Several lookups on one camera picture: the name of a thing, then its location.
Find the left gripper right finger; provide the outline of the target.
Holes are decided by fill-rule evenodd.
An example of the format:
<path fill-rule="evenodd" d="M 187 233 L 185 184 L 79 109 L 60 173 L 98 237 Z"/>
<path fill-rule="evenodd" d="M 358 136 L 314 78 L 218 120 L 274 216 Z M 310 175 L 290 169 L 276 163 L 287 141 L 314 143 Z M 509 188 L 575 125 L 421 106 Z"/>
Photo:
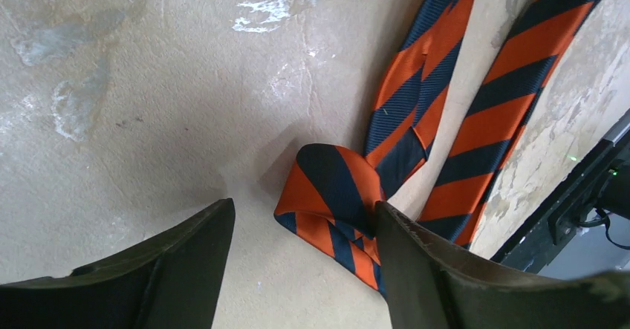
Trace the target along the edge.
<path fill-rule="evenodd" d="M 394 328 L 627 328 L 629 274 L 564 281 L 515 270 L 376 205 L 377 251 Z"/>

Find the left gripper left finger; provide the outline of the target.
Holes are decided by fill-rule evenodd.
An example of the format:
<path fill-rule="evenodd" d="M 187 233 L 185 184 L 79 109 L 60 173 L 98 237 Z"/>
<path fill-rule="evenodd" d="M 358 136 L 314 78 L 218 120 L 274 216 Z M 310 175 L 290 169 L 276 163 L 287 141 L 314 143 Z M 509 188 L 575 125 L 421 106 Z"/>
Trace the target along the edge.
<path fill-rule="evenodd" d="M 233 236 L 221 199 L 179 225 L 74 269 L 1 286 L 3 328 L 210 328 Z"/>

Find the orange navy striped tie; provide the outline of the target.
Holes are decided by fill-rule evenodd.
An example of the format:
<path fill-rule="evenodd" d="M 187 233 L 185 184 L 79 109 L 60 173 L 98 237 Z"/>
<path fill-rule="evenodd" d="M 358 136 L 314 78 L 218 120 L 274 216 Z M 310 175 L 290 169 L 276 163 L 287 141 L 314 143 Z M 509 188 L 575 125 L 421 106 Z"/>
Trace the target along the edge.
<path fill-rule="evenodd" d="M 553 70 L 601 0 L 533 0 L 476 92 L 418 222 L 468 248 L 491 189 Z M 312 143 L 296 154 L 275 220 L 383 293 L 375 205 L 434 147 L 474 0 L 423 0 L 372 109 L 365 147 Z"/>

